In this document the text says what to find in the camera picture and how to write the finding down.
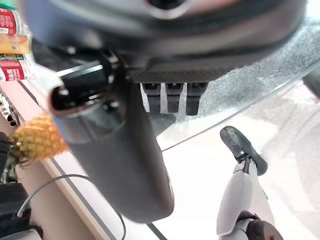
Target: camera lens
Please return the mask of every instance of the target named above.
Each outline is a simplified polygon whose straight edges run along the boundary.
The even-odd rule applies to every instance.
[[[171,10],[179,7],[186,0],[147,0],[152,6],[162,9]]]

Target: red can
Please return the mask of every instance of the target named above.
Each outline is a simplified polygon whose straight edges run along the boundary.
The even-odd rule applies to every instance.
[[[0,83],[5,81],[26,80],[29,78],[30,71],[28,61],[0,61]]]
[[[28,33],[28,27],[17,11],[0,8],[0,34],[27,35]]]

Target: can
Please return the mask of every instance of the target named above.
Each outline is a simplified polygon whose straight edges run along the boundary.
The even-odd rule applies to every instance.
[[[28,26],[15,10],[0,8],[0,34],[27,35]]]
[[[0,83],[30,79],[31,72],[27,60],[0,61]]]
[[[0,34],[0,53],[28,54],[30,51],[31,47],[26,35]]]

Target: yellow package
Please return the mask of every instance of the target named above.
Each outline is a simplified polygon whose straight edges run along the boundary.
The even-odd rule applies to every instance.
[[[30,43],[25,35],[0,34],[0,53],[2,54],[28,54]]]

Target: red label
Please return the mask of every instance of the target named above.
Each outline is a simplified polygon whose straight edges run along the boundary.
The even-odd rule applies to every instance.
[[[19,61],[0,61],[6,81],[24,80],[24,70]]]
[[[0,8],[0,34],[16,34],[17,25],[14,13],[9,9]]]

